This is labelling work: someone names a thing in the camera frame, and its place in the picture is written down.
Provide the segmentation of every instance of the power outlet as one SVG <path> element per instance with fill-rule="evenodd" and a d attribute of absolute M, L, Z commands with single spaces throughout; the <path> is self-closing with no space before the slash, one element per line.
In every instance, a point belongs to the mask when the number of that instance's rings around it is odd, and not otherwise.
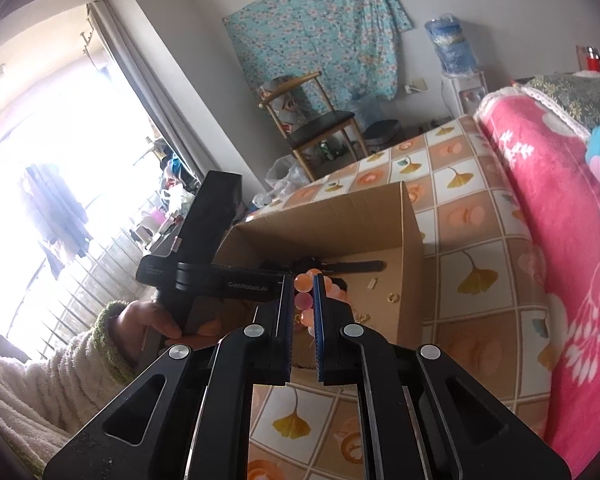
<path fill-rule="evenodd" d="M 421 77 L 414 79 L 404 86 L 404 91 L 407 92 L 407 94 L 419 94 L 421 92 L 426 92 L 428 89 L 427 82 Z"/>

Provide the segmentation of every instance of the black chair seat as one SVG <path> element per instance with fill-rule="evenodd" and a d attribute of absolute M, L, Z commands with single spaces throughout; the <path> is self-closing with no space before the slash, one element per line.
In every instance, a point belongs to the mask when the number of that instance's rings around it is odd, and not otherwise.
<path fill-rule="evenodd" d="M 313 121 L 300 126 L 296 131 L 286 138 L 286 142 L 289 143 L 292 150 L 295 150 L 308 143 L 310 140 L 315 139 L 315 137 L 321 136 L 323 133 L 328 132 L 332 128 L 338 126 L 338 124 L 342 124 L 353 117 L 353 112 L 343 112 L 341 110 L 328 112 L 314 119 Z"/>

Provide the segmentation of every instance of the blue plastic bag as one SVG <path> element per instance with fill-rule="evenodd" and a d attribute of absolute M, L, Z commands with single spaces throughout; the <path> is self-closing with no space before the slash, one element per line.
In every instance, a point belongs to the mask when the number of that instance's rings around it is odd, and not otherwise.
<path fill-rule="evenodd" d="M 440 58 L 443 72 L 461 75 L 475 70 L 477 63 L 458 18 L 452 14 L 443 14 L 425 23 L 424 27 Z"/>

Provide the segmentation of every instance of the pink blanket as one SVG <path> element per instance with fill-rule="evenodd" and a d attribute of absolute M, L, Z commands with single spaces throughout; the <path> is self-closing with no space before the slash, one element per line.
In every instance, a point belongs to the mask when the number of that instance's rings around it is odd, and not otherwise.
<path fill-rule="evenodd" d="M 600 184 L 585 146 L 552 112 L 508 89 L 478 112 L 544 253 L 558 360 L 545 440 L 575 478 L 600 450 Z"/>

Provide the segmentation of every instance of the floral pillow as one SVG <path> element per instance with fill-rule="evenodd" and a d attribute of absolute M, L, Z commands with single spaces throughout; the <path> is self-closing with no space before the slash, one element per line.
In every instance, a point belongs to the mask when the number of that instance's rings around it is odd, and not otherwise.
<path fill-rule="evenodd" d="M 528 89 L 542 92 L 560 110 L 550 109 L 562 118 L 566 113 L 591 131 L 600 126 L 600 77 L 582 77 L 566 74 L 539 75 L 521 90 L 531 95 Z"/>

